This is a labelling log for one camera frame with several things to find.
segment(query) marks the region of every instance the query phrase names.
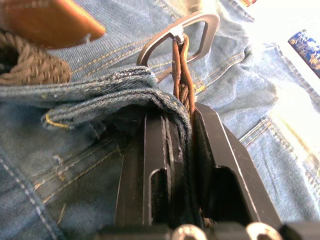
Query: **blue patterned object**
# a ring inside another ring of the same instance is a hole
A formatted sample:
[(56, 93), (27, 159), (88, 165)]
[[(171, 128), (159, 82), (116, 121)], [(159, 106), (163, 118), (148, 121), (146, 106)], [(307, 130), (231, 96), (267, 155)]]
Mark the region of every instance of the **blue patterned object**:
[(288, 41), (320, 78), (320, 45), (306, 31), (300, 31)]

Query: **belt clip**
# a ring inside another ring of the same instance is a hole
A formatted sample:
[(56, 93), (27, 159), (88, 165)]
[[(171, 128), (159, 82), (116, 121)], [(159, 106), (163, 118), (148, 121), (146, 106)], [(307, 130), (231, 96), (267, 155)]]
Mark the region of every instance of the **belt clip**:
[[(191, 63), (204, 57), (209, 53), (212, 42), (214, 40), (220, 18), (216, 13), (205, 12), (203, 10), (196, 11), (190, 16), (183, 17), (173, 24), (170, 24), (162, 32), (155, 35), (141, 50), (136, 64), (138, 66), (148, 67), (148, 59), (153, 50), (156, 49), (164, 40), (172, 38), (177, 40), (178, 44), (184, 43), (183, 32), (184, 28), (198, 22), (205, 22), (200, 47), (198, 51), (192, 56), (189, 56), (186, 60), (187, 63)], [(172, 67), (165, 70), (159, 77), (158, 83), (162, 81), (168, 74), (172, 73)]]

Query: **denim fabric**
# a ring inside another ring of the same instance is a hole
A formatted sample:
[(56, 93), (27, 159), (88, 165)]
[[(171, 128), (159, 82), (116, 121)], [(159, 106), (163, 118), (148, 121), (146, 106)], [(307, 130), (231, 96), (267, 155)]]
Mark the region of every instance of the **denim fabric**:
[[(164, 93), (172, 77), (163, 92), (148, 70), (122, 70), (178, 12), (162, 0), (75, 2), (107, 33), (50, 51), (70, 64), (71, 83), (0, 87), (0, 239), (90, 239), (113, 223), (122, 153), (141, 113), (174, 110), (181, 139), (190, 134), (183, 108)], [(236, 1), (220, 0), (217, 12), (210, 53), (189, 65), (196, 100), (248, 149), (283, 221), (320, 220), (319, 94), (277, 44), (255, 41), (254, 19)], [(185, 30), (190, 54), (202, 27)], [(171, 65), (171, 47), (165, 41), (151, 55), (156, 75)], [(132, 112), (131, 103), (140, 108)]]

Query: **blue denim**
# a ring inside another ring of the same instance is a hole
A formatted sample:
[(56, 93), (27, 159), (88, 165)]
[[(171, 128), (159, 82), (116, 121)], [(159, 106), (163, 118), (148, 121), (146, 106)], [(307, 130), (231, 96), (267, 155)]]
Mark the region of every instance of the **blue denim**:
[[(189, 139), (172, 77), (159, 90), (153, 73), (133, 68), (178, 11), (164, 0), (75, 2), (107, 33), (50, 51), (70, 64), (71, 83), (0, 87), (0, 239), (91, 239), (112, 224), (122, 154), (145, 110), (178, 113), (180, 137)], [(196, 100), (245, 145), (283, 221), (320, 220), (319, 94), (276, 43), (253, 41), (254, 19), (236, 1), (220, 0), (217, 12), (210, 53), (189, 65)], [(185, 29), (190, 54), (202, 27)], [(156, 75), (171, 65), (171, 48), (165, 41), (151, 55)]]

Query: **jeans pocket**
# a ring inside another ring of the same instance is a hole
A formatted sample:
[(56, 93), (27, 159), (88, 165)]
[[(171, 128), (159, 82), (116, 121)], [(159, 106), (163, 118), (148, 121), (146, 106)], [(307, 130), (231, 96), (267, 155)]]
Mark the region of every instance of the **jeans pocket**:
[(308, 159), (300, 158), (299, 149), (292, 146), (271, 119), (262, 119), (240, 141), (248, 150), (281, 220), (319, 219), (319, 189), (308, 176)]

